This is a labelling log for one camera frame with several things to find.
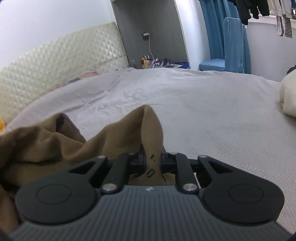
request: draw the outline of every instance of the curtain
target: curtain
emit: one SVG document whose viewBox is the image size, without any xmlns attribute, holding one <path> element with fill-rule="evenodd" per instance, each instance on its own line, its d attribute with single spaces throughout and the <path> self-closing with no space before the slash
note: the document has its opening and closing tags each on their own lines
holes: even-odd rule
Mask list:
<svg viewBox="0 0 296 241">
<path fill-rule="evenodd" d="M 200 0 L 205 18 L 211 59 L 224 59 L 223 21 L 226 17 L 239 18 L 237 8 L 227 0 Z M 251 73 L 250 50 L 244 28 L 244 67 L 245 73 Z"/>
</svg>

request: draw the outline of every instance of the power outlet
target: power outlet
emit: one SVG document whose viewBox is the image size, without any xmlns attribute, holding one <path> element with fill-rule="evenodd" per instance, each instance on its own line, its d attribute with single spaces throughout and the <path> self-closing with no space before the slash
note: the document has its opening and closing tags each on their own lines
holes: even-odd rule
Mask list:
<svg viewBox="0 0 296 241">
<path fill-rule="evenodd" d="M 142 38 L 144 41 L 149 40 L 149 33 L 142 33 Z"/>
</svg>

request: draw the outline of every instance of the headboard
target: headboard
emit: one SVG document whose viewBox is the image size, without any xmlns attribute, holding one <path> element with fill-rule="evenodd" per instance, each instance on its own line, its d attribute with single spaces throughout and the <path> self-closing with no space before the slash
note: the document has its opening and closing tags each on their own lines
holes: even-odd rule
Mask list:
<svg viewBox="0 0 296 241">
<path fill-rule="evenodd" d="M 53 40 L 0 70 L 0 119 L 7 124 L 32 101 L 90 68 L 101 74 L 127 67 L 126 52 L 115 23 Z"/>
</svg>

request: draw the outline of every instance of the metal screw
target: metal screw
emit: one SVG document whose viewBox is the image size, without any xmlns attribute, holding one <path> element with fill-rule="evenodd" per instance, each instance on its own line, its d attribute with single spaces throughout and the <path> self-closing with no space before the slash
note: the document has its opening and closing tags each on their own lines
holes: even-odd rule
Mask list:
<svg viewBox="0 0 296 241">
<path fill-rule="evenodd" d="M 186 183 L 183 185 L 185 191 L 195 191 L 197 188 L 198 186 L 194 183 Z"/>
<path fill-rule="evenodd" d="M 103 190 L 107 192 L 114 191 L 116 188 L 117 186 L 114 183 L 106 183 L 103 185 Z"/>
</svg>

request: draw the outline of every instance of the brown fabric fold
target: brown fabric fold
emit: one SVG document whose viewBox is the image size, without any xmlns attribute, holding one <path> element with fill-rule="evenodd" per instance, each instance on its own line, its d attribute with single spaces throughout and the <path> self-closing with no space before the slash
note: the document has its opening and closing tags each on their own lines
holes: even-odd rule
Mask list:
<svg viewBox="0 0 296 241">
<path fill-rule="evenodd" d="M 89 141 L 61 113 L 0 136 L 0 228 L 10 232 L 18 227 L 13 197 L 25 183 L 98 155 L 113 159 L 121 153 L 138 152 L 141 144 L 148 168 L 140 177 L 131 176 L 129 183 L 174 184 L 174 175 L 160 173 L 163 131 L 153 109 L 147 105 L 106 126 Z"/>
</svg>

